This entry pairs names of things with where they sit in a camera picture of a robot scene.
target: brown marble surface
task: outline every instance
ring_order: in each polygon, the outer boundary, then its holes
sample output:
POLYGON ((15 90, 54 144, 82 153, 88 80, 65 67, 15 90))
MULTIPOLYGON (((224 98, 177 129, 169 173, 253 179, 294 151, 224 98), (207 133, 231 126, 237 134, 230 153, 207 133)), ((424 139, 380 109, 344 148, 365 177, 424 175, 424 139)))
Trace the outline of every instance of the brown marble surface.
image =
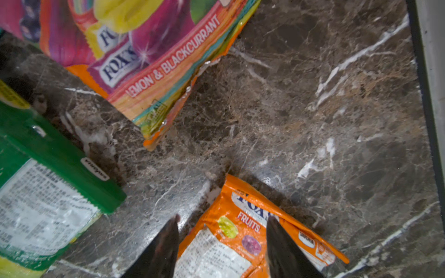
POLYGON ((403 0, 263 0, 153 152, 32 46, 6 35, 0 61, 0 77, 128 194, 44 278, 119 277, 174 213, 185 235, 226 173, 345 252, 351 263, 337 261, 327 277, 445 273, 403 0))

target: green packaging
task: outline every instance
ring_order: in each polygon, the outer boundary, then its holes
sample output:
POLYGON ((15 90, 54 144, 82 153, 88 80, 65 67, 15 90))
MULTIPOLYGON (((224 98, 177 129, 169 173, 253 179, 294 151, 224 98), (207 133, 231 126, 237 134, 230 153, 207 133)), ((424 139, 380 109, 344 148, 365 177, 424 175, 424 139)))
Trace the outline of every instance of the green packaging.
POLYGON ((37 278, 125 193, 0 80, 0 277, 37 278))

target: orange candy bag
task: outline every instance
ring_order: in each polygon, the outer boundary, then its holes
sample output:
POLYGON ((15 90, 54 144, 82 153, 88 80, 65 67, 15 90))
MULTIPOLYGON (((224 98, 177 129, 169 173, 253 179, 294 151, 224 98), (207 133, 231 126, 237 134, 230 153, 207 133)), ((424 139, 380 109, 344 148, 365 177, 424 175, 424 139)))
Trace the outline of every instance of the orange candy bag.
POLYGON ((267 278, 266 225, 276 217, 321 270, 348 258, 246 182, 228 175, 220 195, 179 245, 174 277, 267 278))

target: teal stripe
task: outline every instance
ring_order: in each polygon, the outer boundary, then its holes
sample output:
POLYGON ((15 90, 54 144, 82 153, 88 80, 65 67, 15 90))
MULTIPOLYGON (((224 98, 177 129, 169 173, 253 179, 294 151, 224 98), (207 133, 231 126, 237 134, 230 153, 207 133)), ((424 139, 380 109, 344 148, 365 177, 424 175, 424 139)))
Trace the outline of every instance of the teal stripe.
MULTIPOLYGON (((221 36, 221 38, 218 39, 218 41, 216 43, 214 43, 212 46, 210 46, 210 48, 204 53, 204 55, 201 57, 201 59, 199 59, 198 61, 196 61, 195 63, 193 63, 193 65, 191 66, 191 68, 184 74, 184 76, 182 76, 181 79, 179 79, 178 82, 176 82, 176 84, 168 91, 168 93, 166 93, 159 101, 161 103, 166 102, 173 94, 175 94, 182 86, 184 86, 185 83, 187 83, 188 81, 190 81, 190 79, 193 76, 193 73, 196 71, 196 69, 198 68, 199 65, 201 65, 202 63, 204 63, 205 61, 207 61, 207 59, 209 58, 209 56, 213 53, 213 51, 215 51, 216 49, 218 49, 219 47, 221 47, 221 45, 224 43, 224 41, 226 40, 227 36, 232 32, 233 28, 238 24, 238 22, 246 15, 246 13, 250 10, 250 8, 256 3, 257 0, 249 0, 249 2, 244 6, 243 10, 241 11, 241 13, 239 14, 237 20, 232 24, 232 26, 230 27, 230 29, 224 33, 224 35, 221 36)), ((133 122, 137 122, 138 120, 140 120, 142 117, 145 117, 147 114, 151 113, 154 110, 154 105, 150 106, 149 108, 147 108, 144 112, 142 112, 139 116, 137 116, 136 118, 133 119, 133 122)))

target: multicolored candy bag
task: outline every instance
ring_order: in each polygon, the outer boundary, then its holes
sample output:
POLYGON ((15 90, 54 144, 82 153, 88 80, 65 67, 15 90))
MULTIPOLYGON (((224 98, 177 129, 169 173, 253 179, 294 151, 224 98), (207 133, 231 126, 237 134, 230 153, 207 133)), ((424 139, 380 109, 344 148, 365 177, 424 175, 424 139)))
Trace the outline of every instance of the multicolored candy bag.
POLYGON ((139 126, 153 149, 197 75, 227 54, 259 2, 4 0, 0 28, 80 77, 139 126))
POLYGON ((227 175, 220 195, 179 245, 174 278, 269 278, 267 220, 275 217, 316 269, 349 259, 244 181, 227 175))

